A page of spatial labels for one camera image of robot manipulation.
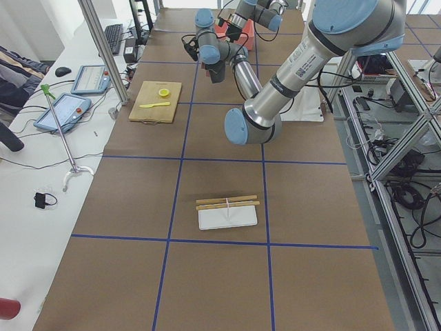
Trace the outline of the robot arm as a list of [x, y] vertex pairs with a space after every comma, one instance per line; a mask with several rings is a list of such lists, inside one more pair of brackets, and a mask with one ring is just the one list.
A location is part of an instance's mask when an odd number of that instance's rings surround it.
[[240, 1], [228, 19], [228, 37], [221, 41], [209, 8], [196, 13], [196, 50], [214, 83], [225, 78], [225, 65], [233, 67], [246, 100], [225, 116], [225, 134], [236, 145], [264, 144], [281, 129], [279, 112], [334, 57], [397, 50], [404, 40], [406, 1], [317, 1], [306, 33], [273, 77], [261, 85], [251, 69], [247, 49], [236, 41], [247, 20], [277, 31], [282, 23], [282, 1]]
[[225, 35], [230, 41], [237, 41], [249, 20], [272, 32], [278, 32], [283, 21], [282, 15], [287, 9], [286, 1], [239, 1], [236, 9], [228, 18], [217, 17], [216, 24], [227, 26]]

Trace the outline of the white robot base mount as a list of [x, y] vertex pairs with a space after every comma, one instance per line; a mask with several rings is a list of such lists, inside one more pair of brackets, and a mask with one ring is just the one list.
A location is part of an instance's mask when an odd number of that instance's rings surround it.
[[315, 1], [311, 2], [301, 42], [276, 73], [279, 81], [296, 93], [279, 112], [283, 121], [323, 121], [318, 88], [308, 87], [307, 84], [317, 78], [320, 70], [336, 55], [312, 31], [315, 4]]

